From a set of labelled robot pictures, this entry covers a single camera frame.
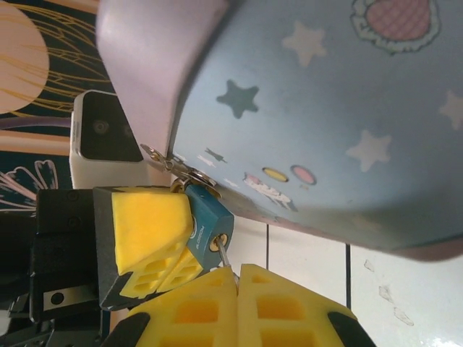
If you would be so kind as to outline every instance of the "dark blue star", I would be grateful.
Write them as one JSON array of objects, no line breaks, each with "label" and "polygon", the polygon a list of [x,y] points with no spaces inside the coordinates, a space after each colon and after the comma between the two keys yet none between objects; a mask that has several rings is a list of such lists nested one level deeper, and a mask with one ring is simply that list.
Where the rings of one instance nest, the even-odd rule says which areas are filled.
[{"label": "dark blue star", "polygon": [[233,116],[240,119],[245,111],[257,112],[259,108],[254,104],[254,97],[258,93],[258,87],[240,88],[232,81],[226,81],[226,93],[218,96],[217,101],[230,106]]}]

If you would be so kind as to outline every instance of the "white device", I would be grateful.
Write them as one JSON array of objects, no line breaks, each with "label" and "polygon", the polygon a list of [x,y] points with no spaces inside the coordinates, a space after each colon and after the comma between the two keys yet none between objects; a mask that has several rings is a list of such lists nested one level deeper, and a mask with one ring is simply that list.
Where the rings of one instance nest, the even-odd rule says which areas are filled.
[{"label": "white device", "polygon": [[75,98],[70,140],[73,188],[153,184],[154,169],[143,161],[115,94],[89,90]]}]

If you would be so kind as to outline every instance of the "white tile wall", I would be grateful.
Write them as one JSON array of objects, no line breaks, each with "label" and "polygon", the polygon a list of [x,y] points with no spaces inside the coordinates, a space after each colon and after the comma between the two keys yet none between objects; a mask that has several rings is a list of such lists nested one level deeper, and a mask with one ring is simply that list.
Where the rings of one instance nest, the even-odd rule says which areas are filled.
[{"label": "white tile wall", "polygon": [[378,347],[463,347],[463,257],[351,256],[352,311]]},{"label": "white tile wall", "polygon": [[235,217],[233,237],[226,252],[233,271],[239,275],[242,264],[266,267],[267,225]]},{"label": "white tile wall", "polygon": [[269,229],[270,271],[346,304],[345,244],[277,226]]}]

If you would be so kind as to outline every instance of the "yellow foam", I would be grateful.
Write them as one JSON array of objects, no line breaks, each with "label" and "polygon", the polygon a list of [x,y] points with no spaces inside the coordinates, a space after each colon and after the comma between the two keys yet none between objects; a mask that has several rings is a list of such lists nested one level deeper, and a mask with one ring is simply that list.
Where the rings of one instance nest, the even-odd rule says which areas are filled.
[{"label": "yellow foam", "polygon": [[177,263],[193,229],[187,195],[165,189],[112,194],[118,273],[133,272],[121,295],[153,293]]},{"label": "yellow foam", "polygon": [[169,187],[116,187],[114,190],[126,193],[138,193],[138,192],[170,192]]},{"label": "yellow foam", "polygon": [[132,309],[151,320],[137,347],[236,347],[237,288],[229,267],[217,269]]},{"label": "yellow foam", "polygon": [[239,347],[342,347],[328,318],[346,307],[257,265],[243,265],[238,294]]},{"label": "yellow foam", "polygon": [[201,271],[203,271],[203,267],[197,262],[188,247],[185,247],[174,268],[158,287],[158,291],[170,291],[176,287],[180,287],[195,279]]}]

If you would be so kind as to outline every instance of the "pink circle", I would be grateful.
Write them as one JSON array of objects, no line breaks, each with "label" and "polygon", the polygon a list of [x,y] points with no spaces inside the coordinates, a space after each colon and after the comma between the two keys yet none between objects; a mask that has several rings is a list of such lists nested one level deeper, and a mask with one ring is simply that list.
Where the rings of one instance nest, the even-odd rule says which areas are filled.
[{"label": "pink circle", "polygon": [[310,185],[314,185],[317,183],[317,179],[308,169],[301,165],[293,165],[291,167],[292,173],[300,179],[302,182]]}]

